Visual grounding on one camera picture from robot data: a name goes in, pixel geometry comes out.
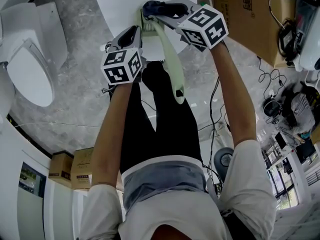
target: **toilet seat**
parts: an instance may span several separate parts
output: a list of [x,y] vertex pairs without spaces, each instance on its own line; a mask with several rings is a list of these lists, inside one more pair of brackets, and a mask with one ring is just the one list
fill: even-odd
[[48,64],[31,40],[23,43],[6,69],[14,86],[27,100],[41,107],[52,103],[55,93]]

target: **black and white marker cube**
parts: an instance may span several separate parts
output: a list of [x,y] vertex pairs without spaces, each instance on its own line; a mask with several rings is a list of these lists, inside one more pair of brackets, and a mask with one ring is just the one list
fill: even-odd
[[223,14],[207,4],[184,20],[176,32],[183,35],[190,44],[209,49],[229,34]]
[[142,68],[138,48],[106,53],[102,58],[101,70],[109,85],[132,83]]

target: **white toilet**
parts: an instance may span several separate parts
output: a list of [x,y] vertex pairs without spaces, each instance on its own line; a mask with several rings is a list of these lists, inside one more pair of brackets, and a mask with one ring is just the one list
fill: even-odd
[[0,64],[6,68],[0,66],[0,115],[6,117],[11,108],[13,85],[30,102],[49,106],[55,98],[57,70],[67,56],[54,2],[21,3],[0,11]]

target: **person in background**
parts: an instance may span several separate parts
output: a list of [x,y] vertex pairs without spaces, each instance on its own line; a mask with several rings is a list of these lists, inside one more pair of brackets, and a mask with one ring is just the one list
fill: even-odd
[[282,115],[292,128],[293,136],[302,144],[310,138],[316,121],[307,97],[302,92],[293,92],[293,86],[283,91],[285,96]]
[[[118,85],[94,145],[80,240],[271,237],[277,200],[256,140],[255,109],[227,47],[219,43],[211,54],[235,146],[220,198],[206,182],[191,108],[186,100],[176,102],[168,73],[153,61],[142,81],[153,93],[156,131],[139,83]],[[119,170],[125,221],[116,191]]]

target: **marble floor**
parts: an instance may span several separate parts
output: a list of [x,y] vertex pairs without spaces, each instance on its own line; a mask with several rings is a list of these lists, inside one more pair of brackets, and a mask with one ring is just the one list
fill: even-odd
[[[19,93],[11,109],[11,116],[19,124],[36,122],[55,122],[92,127],[37,123],[22,128],[48,152],[90,148],[94,145],[99,126],[109,105],[109,95],[102,94],[107,81],[100,71],[102,53],[100,46],[113,39],[102,16],[96,0],[36,0],[37,5],[55,2],[64,29],[68,58],[58,71],[58,88],[54,102],[48,107],[39,107],[26,100]],[[269,79],[259,83],[259,60],[257,56],[226,38],[232,59],[237,66],[254,103],[257,115],[257,133],[261,141],[270,137],[273,130],[266,124],[262,112],[263,92]],[[186,47],[180,54],[185,82],[186,98],[195,116],[198,128],[209,125],[209,102],[218,74],[213,58],[208,50],[199,52],[192,46]],[[261,68],[270,72],[272,68],[262,62]],[[294,69],[284,68],[286,84],[296,82],[300,75]],[[271,89],[276,92],[278,81],[273,81]],[[152,93],[142,84],[142,99],[154,107]],[[224,104],[219,87],[213,99],[213,118],[218,120],[220,108]],[[143,103],[152,124],[156,125],[155,111]],[[221,121],[224,122],[225,108],[222,108]],[[200,141],[210,138],[212,127],[199,131]]]

